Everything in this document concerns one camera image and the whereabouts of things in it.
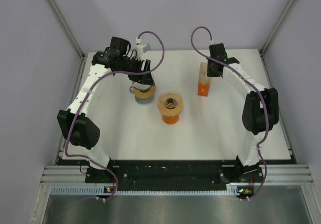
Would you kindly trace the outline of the white paper coffee filter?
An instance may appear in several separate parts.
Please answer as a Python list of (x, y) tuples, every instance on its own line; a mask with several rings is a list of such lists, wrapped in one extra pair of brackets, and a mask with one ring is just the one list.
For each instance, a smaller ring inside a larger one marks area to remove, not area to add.
[(152, 87), (152, 85), (145, 85), (138, 82), (133, 82), (132, 86), (140, 91), (147, 91)]

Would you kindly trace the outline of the clear glass server jug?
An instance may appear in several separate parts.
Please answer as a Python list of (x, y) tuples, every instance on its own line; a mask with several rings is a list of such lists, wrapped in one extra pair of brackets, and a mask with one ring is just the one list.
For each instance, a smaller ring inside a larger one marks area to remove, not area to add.
[(156, 85), (153, 85), (147, 91), (140, 91), (133, 86), (130, 87), (130, 92), (134, 95), (135, 101), (139, 104), (149, 104), (154, 100)]

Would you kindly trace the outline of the orange coffee filter box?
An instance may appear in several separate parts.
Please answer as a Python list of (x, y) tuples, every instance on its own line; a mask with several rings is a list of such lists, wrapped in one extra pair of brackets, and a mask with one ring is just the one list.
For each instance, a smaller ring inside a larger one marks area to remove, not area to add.
[(199, 68), (197, 95), (207, 97), (209, 93), (210, 84), (211, 78), (207, 76), (207, 63), (201, 62)]

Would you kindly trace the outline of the orange liquid glass beaker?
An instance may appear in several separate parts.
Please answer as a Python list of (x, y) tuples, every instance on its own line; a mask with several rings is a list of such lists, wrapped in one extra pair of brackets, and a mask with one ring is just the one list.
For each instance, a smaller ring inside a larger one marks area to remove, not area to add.
[(175, 124), (179, 120), (179, 114), (177, 114), (175, 116), (162, 115), (162, 120), (164, 123), (169, 124), (169, 125)]

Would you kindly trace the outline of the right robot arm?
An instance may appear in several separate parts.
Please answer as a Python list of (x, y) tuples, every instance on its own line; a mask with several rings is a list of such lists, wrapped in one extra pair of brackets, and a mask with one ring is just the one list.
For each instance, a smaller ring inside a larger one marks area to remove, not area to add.
[(246, 135), (235, 160), (234, 177), (247, 182), (259, 171), (260, 144), (279, 121), (278, 92), (257, 83), (245, 72), (239, 60), (228, 57), (224, 44), (211, 44), (209, 52), (207, 76), (228, 81), (245, 100), (242, 123)]

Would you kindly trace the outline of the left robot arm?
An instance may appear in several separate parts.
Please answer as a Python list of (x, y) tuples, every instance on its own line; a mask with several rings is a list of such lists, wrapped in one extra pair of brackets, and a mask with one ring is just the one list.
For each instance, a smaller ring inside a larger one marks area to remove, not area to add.
[(144, 59), (150, 44), (141, 38), (136, 44), (123, 38), (112, 37), (104, 51), (97, 51), (91, 61), (89, 73), (77, 96), (66, 110), (60, 110), (57, 120), (66, 145), (66, 157), (83, 158), (95, 169), (103, 182), (113, 178), (114, 171), (108, 164), (111, 158), (102, 149), (101, 128), (93, 121), (96, 106), (103, 91), (115, 75), (126, 75), (131, 81), (130, 91), (138, 102), (151, 102), (156, 86), (151, 74), (151, 61)]

